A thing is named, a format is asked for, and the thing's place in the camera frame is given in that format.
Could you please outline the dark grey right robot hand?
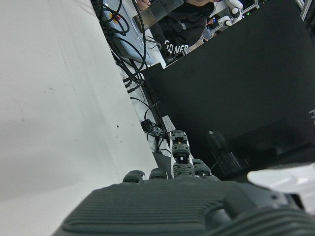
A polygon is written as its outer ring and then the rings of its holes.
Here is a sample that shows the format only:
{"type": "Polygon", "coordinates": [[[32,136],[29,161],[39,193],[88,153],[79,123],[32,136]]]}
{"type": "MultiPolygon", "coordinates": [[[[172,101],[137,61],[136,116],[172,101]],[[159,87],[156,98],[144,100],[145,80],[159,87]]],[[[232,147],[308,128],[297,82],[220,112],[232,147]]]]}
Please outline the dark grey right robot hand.
{"type": "Polygon", "coordinates": [[[315,218],[293,195],[221,181],[191,159],[185,132],[170,133],[173,178],[155,168],[91,192],[57,236],[312,236],[315,218]]]}

